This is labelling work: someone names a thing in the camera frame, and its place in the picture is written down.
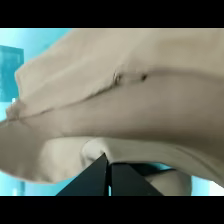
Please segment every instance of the teal background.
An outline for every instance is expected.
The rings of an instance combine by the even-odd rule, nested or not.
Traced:
[[[69,30],[71,28],[0,28],[0,45],[24,49],[24,62],[27,62],[46,51]],[[0,120],[5,119],[5,109],[10,103],[0,102]],[[54,196],[71,180],[54,185],[24,183],[0,172],[0,196],[11,196],[15,189],[18,195]],[[209,195],[209,181],[193,177],[192,195]]]

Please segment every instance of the garment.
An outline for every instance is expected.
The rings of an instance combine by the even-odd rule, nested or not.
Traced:
[[[224,30],[78,29],[16,73],[0,169],[56,183],[102,153],[224,186]]]

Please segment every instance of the beige cloth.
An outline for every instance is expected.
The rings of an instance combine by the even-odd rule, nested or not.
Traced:
[[[223,29],[72,30],[17,72],[0,169],[55,183],[105,152],[224,186],[223,40]]]

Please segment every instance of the beige jacket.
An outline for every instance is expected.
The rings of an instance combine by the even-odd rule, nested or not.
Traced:
[[[55,183],[102,153],[224,186],[224,30],[72,30],[16,73],[0,169]]]

